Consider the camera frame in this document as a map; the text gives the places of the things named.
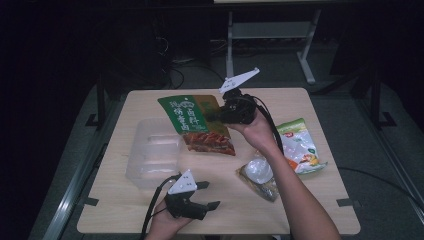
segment human hand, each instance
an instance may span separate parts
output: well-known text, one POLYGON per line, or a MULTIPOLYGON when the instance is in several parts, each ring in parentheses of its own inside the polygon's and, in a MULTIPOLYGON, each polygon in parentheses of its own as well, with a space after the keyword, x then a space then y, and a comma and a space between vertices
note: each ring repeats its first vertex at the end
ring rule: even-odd
POLYGON ((149 233, 146 240, 169 240, 173 238, 177 232, 184 226, 189 224, 191 218, 174 218, 171 213, 166 210, 166 203, 162 200, 156 207, 152 217, 149 233))
POLYGON ((262 154, 269 149, 278 148, 268 121, 258 109, 255 111, 255 119, 249 125, 225 124, 225 126, 240 132, 246 141, 262 154))

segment green snack bag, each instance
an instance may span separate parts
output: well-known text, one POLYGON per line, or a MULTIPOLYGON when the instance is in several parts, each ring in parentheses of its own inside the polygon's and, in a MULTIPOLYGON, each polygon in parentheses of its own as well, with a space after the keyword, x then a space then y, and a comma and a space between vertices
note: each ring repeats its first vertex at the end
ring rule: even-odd
POLYGON ((220 111, 214 96, 178 95, 160 98, 158 102, 188 150, 236 155, 228 129, 219 121, 205 120, 205 115, 220 111))

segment white marker tag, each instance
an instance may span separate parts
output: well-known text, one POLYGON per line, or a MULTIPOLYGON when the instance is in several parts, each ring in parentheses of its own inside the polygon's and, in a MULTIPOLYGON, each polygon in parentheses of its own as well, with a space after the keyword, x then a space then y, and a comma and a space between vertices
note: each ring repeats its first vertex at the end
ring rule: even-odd
POLYGON ((168 190, 168 194, 177 194, 183 192, 196 191, 197 185, 194 181, 193 174, 191 174, 190 169, 187 170, 183 175, 172 185, 168 190))
POLYGON ((228 92, 238 86, 240 86, 242 83, 249 80, 251 77, 255 76, 259 73, 259 69, 255 68, 253 71, 243 73, 231 78, 226 78, 224 84, 219 89, 219 93, 225 93, 228 92))

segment clear plastic container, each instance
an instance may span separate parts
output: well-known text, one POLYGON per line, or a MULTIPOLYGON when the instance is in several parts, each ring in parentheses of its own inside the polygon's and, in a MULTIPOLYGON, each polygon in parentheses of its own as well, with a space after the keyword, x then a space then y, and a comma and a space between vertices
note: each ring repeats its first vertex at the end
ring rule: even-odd
POLYGON ((169 118, 140 121, 131 148, 126 177, 139 188, 155 189, 178 173, 181 136, 169 118))

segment food packet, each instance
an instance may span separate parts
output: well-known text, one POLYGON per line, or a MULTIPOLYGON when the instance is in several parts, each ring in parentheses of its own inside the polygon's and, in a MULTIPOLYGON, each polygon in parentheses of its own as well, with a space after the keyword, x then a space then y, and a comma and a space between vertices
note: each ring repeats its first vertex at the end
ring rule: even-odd
POLYGON ((189 151, 216 152, 235 156, 230 133, 220 121, 206 115, 220 111, 212 95, 178 95, 158 99, 189 151))
POLYGON ((248 164, 237 169, 236 174, 263 199, 274 202, 278 198, 279 192, 271 166, 258 152, 248 164))
POLYGON ((327 166, 327 162, 320 163, 303 118, 278 125, 277 130, 283 142, 284 155, 297 174, 315 172, 327 166))

